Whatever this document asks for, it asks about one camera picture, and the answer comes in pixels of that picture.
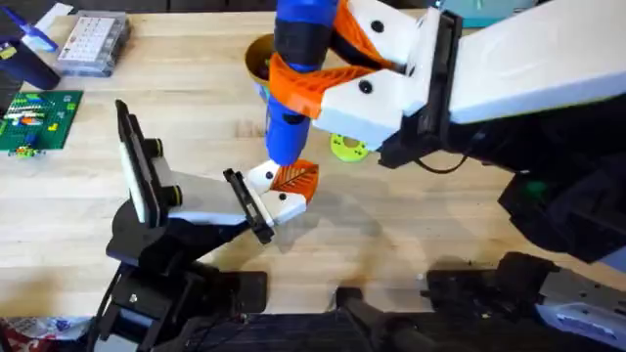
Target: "green lego baseplate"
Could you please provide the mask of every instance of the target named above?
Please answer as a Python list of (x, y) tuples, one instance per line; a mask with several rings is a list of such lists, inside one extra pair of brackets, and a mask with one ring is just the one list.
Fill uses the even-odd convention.
[[(24, 147), (26, 136), (27, 140), (34, 138), (34, 145), (29, 146), (34, 150), (62, 149), (81, 98), (80, 91), (19, 92), (0, 120), (0, 151), (13, 152)], [(16, 124), (22, 112), (41, 124)]]

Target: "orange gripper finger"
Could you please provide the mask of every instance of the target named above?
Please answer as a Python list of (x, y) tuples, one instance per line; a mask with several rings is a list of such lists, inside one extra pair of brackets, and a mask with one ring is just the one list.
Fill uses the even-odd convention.
[(319, 178), (319, 166), (298, 159), (290, 166), (279, 168), (270, 190), (303, 195), (308, 203), (315, 195)]
[(378, 63), (382, 68), (393, 68), (394, 63), (383, 58), (359, 23), (348, 9), (348, 0), (340, 0), (336, 10), (335, 23), (337, 34), (354, 47), (361, 54)]
[(327, 89), (372, 72), (361, 66), (347, 66), (300, 73), (274, 53), (270, 59), (270, 93), (287, 108), (317, 118)]

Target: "wooden table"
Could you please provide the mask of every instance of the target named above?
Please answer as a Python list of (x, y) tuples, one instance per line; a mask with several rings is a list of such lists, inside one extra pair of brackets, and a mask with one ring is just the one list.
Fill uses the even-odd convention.
[[(114, 99), (138, 115), (147, 136), (163, 140), (174, 170), (221, 179), (226, 168), (247, 170), (267, 158), (265, 108), (243, 57), (273, 20), (273, 13), (133, 15), (113, 77), (63, 79), (58, 89), (85, 91), (66, 148), (31, 160), (1, 156), (0, 316), (95, 313), (117, 265), (105, 255), (111, 220), (127, 198)], [(71, 19), (60, 18), (52, 37), (63, 43), (70, 30)], [(381, 309), (427, 310), (419, 289), (428, 268), (492, 267), (509, 250), (626, 288), (617, 272), (520, 235), (496, 202), (511, 179), (505, 171), (474, 161), (447, 176), (417, 165), (388, 170), (376, 155), (343, 163), (321, 131), (311, 131), (303, 156), (321, 165), (309, 210), (266, 246), (246, 233), (203, 259), (223, 270), (267, 271), (267, 312), (321, 312), (341, 283), (364, 286)], [(427, 161), (444, 167), (458, 159)]]

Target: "green gear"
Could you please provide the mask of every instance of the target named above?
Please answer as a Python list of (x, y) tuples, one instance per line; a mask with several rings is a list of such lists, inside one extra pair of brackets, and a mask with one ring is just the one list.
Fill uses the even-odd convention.
[(345, 145), (345, 138), (335, 133), (331, 135), (331, 151), (341, 161), (361, 161), (368, 155), (369, 151), (365, 148), (365, 143), (357, 141), (355, 147), (348, 147)]

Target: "clear plastic container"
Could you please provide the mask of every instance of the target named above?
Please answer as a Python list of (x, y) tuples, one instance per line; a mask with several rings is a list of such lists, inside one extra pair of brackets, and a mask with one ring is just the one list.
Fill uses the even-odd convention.
[(125, 13), (79, 11), (55, 68), (63, 75), (111, 76), (130, 29)]

